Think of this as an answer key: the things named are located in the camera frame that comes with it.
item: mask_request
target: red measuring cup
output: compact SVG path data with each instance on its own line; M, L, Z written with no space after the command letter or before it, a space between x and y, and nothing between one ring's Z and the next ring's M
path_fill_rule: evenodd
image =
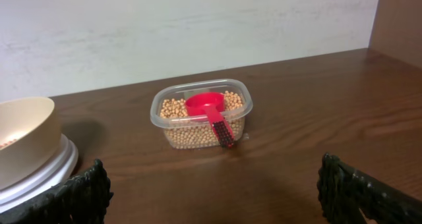
M189 98L186 103L189 116L206 115L217 136L218 142L223 147L232 147L234 135L229 124L220 113L224 111L224 95L217 92L206 92Z

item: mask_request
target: wall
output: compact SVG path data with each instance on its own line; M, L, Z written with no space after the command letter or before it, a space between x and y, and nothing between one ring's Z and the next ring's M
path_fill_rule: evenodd
M380 0L371 48L422 67L421 10L421 0Z
M367 47L378 0L0 0L0 101Z

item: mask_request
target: brown tabletop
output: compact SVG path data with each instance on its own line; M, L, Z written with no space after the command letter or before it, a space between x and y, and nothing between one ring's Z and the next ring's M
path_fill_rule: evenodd
M175 150L150 122L175 84L233 78L254 108L232 150ZM325 223L325 152L422 199L422 70L360 49L55 97L86 168L115 196L106 223Z

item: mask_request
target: white plate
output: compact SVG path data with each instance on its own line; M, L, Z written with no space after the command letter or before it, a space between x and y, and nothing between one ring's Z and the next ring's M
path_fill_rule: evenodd
M0 190L0 213L7 211L69 178L78 160L76 146L61 135L61 146L39 169L20 182Z

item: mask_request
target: clear plastic container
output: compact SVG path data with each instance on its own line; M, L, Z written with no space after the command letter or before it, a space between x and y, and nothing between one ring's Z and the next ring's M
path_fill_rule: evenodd
M204 92L220 92L225 95L226 110L222 115L229 123L235 140L242 137L245 116L253 107L246 86L232 79L195 82L168 87L158 92L152 102L151 121L163 128L166 138L174 148L195 149L220 145L206 115L187 116L185 112L184 101Z

